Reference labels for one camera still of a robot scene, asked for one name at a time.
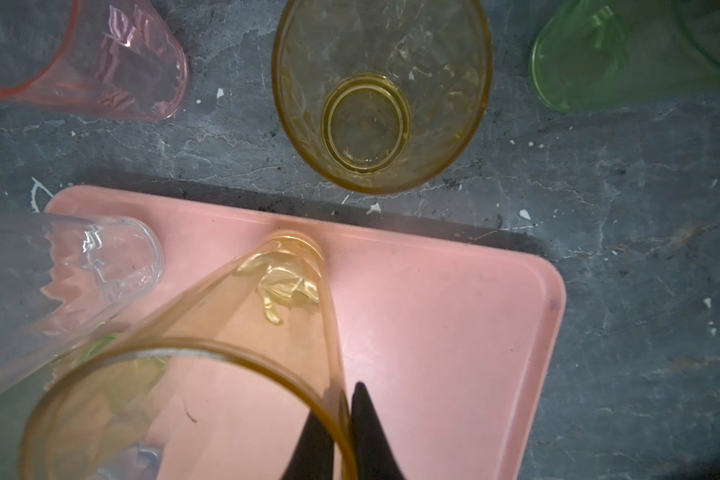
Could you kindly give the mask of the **tall green glass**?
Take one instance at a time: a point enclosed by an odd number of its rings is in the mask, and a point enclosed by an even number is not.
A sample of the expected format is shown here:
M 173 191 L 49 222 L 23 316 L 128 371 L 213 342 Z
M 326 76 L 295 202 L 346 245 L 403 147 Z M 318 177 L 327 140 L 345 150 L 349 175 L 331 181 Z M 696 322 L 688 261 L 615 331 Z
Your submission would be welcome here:
M 117 339 L 117 334 L 109 334 L 65 353 L 0 393 L 0 479 L 19 477 L 24 427 L 44 394 L 66 373 L 100 356 Z M 146 396 L 165 370 L 166 360 L 154 357 L 120 362 L 97 372 L 93 376 L 97 384 L 93 396 L 77 403 L 76 423 L 98 422 L 95 438 L 101 437 L 105 428 L 114 427 L 132 437 L 141 419 L 151 415 Z

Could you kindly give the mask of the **clear glass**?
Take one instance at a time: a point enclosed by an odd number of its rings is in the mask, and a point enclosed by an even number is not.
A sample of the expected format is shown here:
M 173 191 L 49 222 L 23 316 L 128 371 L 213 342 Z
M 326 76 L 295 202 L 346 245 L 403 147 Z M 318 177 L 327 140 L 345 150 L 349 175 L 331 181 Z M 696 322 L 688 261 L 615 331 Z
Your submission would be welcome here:
M 0 394 L 150 292 L 156 234 L 123 216 L 0 212 Z

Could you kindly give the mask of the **pink plastic tray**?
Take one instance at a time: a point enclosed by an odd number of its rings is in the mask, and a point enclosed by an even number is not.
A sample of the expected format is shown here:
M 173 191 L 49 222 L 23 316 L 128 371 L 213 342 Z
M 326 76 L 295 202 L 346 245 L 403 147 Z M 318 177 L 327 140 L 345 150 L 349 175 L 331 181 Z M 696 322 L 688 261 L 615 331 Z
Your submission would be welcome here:
M 128 216 L 160 240 L 137 321 L 279 230 L 327 257 L 345 372 L 367 385 L 409 479 L 518 475 L 565 309 L 559 272 L 520 252 L 95 186 L 47 210 Z

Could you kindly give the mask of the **short yellow glass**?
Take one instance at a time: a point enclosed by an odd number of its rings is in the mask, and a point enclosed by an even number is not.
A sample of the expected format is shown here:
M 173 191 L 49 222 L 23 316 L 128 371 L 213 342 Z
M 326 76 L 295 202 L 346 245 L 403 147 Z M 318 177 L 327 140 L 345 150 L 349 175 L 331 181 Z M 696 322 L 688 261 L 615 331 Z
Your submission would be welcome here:
M 443 172 L 477 130 L 491 79 L 476 1 L 290 1 L 273 47 L 291 144 L 329 181 L 367 194 Z

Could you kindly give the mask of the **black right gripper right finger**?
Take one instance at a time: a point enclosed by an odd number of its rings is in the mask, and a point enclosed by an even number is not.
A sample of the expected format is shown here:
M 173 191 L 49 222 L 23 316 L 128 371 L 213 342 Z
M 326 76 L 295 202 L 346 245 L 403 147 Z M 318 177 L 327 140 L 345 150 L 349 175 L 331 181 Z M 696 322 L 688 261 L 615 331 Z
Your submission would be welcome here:
M 363 382 L 357 382 L 354 387 L 351 422 L 358 478 L 404 480 Z

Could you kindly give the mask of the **tall blue glass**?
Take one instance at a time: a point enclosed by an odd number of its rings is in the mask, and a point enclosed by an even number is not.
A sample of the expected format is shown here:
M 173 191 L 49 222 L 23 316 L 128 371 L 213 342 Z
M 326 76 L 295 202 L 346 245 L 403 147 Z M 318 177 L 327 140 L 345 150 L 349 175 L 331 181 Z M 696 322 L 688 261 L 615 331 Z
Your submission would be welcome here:
M 156 480 L 162 461 L 162 449 L 137 443 L 104 461 L 88 479 Z

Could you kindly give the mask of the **short pink glass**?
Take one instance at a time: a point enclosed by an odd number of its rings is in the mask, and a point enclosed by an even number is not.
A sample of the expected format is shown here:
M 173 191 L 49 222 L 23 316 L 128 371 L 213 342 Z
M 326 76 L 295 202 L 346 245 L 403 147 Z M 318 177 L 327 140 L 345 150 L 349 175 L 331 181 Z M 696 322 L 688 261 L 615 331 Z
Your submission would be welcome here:
M 188 83 L 187 56 L 149 1 L 0 1 L 0 102 L 159 121 Z

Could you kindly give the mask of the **tall yellow glass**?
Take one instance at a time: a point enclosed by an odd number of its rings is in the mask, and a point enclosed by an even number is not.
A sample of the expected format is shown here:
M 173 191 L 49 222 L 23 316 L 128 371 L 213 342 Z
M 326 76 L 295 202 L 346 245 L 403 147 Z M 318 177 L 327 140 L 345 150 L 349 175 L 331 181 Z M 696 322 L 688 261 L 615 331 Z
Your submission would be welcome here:
M 162 357 L 151 415 L 124 429 L 79 425 L 77 403 L 113 364 Z M 350 407 L 327 265 L 317 243 L 280 230 L 198 281 L 89 363 L 66 373 L 31 413 L 23 479 L 88 479 L 143 443 L 162 449 L 157 479 L 281 479 L 313 412 L 334 441 L 332 479 L 357 475 Z

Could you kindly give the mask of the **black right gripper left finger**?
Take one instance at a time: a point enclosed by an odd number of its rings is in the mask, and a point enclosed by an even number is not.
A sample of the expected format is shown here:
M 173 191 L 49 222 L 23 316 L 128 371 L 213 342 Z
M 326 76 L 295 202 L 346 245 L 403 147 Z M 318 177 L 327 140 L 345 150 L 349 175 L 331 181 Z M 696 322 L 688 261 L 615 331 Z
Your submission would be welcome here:
M 331 480 L 334 441 L 320 419 L 310 412 L 282 480 Z

